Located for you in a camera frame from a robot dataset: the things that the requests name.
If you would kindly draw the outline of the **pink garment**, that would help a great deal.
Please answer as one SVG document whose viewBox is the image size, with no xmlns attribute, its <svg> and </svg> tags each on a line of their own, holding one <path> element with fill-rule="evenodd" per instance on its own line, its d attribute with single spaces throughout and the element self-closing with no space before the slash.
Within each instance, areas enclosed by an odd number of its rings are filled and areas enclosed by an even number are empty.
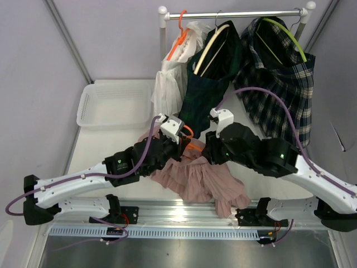
<svg viewBox="0 0 357 268">
<path fill-rule="evenodd" d="M 192 143 L 204 149 L 205 144 L 195 138 Z M 245 209 L 251 199 L 244 184 L 233 177 L 227 164 L 211 165 L 195 151 L 184 150 L 181 162 L 169 160 L 151 179 L 165 189 L 172 190 L 186 202 L 215 201 L 216 214 L 221 218 L 231 216 L 231 208 Z"/>
</svg>

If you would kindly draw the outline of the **navy white plaid skirt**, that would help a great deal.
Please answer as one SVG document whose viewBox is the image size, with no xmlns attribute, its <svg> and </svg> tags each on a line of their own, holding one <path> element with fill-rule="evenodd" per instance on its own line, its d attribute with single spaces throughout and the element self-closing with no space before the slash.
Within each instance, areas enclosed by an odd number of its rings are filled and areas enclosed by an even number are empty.
<svg viewBox="0 0 357 268">
<path fill-rule="evenodd" d="M 295 144 L 299 138 L 302 147 L 310 143 L 312 128 L 313 70 L 315 55 L 305 53 L 307 62 L 291 66 L 270 66 L 262 60 L 256 48 L 254 19 L 241 36 L 243 52 L 240 70 L 236 75 L 235 88 L 260 87 L 277 95 L 277 100 L 265 92 L 250 90 L 238 94 L 253 123 L 265 136 L 283 138 Z"/>
</svg>

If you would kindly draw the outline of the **lime green hanger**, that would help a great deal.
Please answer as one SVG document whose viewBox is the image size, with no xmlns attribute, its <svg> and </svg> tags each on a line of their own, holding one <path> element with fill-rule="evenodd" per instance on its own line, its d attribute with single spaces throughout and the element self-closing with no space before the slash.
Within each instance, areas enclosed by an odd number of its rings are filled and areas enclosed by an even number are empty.
<svg viewBox="0 0 357 268">
<path fill-rule="evenodd" d="M 255 28 L 256 49 L 270 66 L 291 66 L 307 62 L 302 47 L 277 17 L 263 17 Z"/>
</svg>

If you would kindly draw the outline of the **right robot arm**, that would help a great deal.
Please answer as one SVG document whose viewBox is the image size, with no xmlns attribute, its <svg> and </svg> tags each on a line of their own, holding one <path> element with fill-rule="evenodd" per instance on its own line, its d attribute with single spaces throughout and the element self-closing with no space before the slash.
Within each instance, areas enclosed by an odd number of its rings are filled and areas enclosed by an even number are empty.
<svg viewBox="0 0 357 268">
<path fill-rule="evenodd" d="M 240 123 L 225 127 L 221 134 L 209 131 L 202 155 L 212 165 L 235 162 L 263 176 L 292 182 L 312 194 L 309 198 L 263 197 L 254 209 L 238 209 L 243 226 L 271 227 L 289 219 L 320 221 L 331 230 L 356 230 L 356 185 L 348 184 L 326 171 L 315 171 L 302 153 L 281 138 L 260 139 Z"/>
</svg>

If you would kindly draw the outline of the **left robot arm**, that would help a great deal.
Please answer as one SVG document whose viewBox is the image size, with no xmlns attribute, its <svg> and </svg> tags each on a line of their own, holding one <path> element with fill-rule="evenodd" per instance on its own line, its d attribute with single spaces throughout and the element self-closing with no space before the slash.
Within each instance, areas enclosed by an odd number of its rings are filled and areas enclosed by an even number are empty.
<svg viewBox="0 0 357 268">
<path fill-rule="evenodd" d="M 106 157 L 81 172 L 53 179 L 35 175 L 24 178 L 26 200 L 23 216 L 28 226 L 49 223 L 55 219 L 74 219 L 98 223 L 125 223 L 129 213 L 120 206 L 118 197 L 82 198 L 81 194 L 99 189 L 113 189 L 136 183 L 142 176 L 162 170 L 168 160 L 179 161 L 190 138 L 178 142 L 163 135 L 146 137 L 124 151 Z"/>
</svg>

